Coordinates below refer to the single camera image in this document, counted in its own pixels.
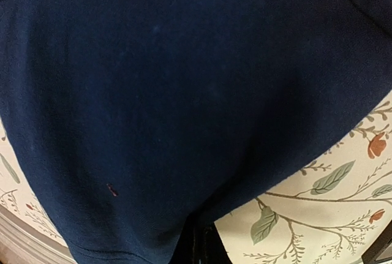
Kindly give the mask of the navy blue printed t-shirt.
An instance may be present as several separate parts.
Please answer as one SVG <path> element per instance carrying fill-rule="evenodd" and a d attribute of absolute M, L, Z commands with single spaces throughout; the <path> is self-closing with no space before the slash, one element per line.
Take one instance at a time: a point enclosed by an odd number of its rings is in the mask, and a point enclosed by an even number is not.
<path fill-rule="evenodd" d="M 391 0 L 1 0 L 1 119 L 77 263 L 171 263 L 391 91 Z"/>

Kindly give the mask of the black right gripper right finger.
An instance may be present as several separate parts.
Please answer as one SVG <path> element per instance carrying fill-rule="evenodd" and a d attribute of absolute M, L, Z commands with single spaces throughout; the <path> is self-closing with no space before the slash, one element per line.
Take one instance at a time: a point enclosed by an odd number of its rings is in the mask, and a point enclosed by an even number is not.
<path fill-rule="evenodd" d="M 202 233 L 202 263 L 232 264 L 214 224 L 205 227 Z"/>

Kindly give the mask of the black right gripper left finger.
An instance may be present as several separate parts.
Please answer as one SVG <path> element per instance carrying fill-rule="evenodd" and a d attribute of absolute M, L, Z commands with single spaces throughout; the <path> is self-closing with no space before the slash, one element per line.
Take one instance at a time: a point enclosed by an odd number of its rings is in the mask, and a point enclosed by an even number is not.
<path fill-rule="evenodd" d="M 198 228 L 195 219 L 187 218 L 181 231 L 175 251 L 171 258 L 171 264 L 196 264 L 199 263 L 198 256 Z"/>

